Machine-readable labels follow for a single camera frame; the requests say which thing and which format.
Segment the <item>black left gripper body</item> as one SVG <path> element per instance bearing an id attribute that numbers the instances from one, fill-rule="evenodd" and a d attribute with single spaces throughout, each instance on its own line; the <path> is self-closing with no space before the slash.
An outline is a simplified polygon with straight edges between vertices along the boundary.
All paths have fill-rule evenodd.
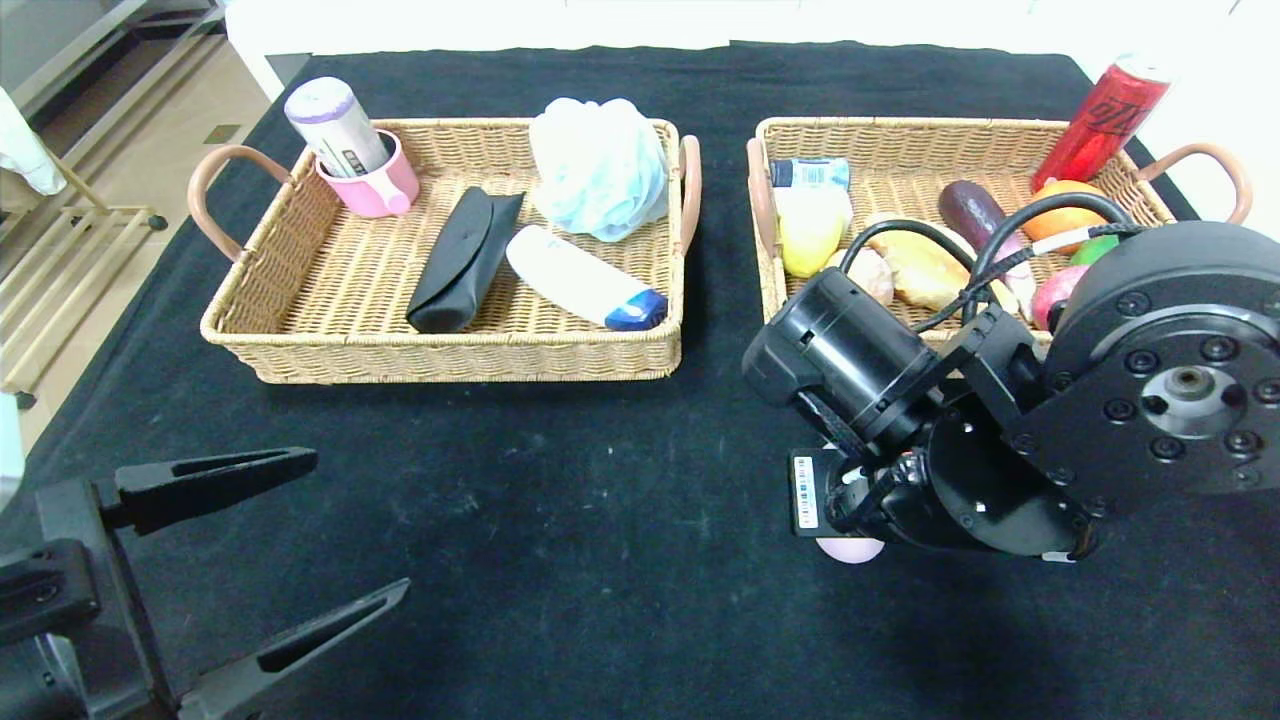
<path id="1" fill-rule="evenodd" d="M 81 480 L 40 489 L 35 515 L 38 536 L 3 555 L 3 716 L 177 717 L 125 521 Z"/>

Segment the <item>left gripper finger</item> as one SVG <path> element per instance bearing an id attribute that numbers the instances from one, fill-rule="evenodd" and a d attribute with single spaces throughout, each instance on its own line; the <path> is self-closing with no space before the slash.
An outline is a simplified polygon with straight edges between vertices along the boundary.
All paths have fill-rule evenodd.
<path id="1" fill-rule="evenodd" d="M 198 676 L 180 697 L 178 719 L 264 719 L 264 698 L 285 679 L 392 611 L 410 592 L 401 578 L 349 603 L 284 630 L 243 657 Z"/>
<path id="2" fill-rule="evenodd" d="M 111 530 L 147 536 L 306 477 L 317 460 L 314 448 L 280 447 L 120 468 L 96 484 L 100 515 Z"/>

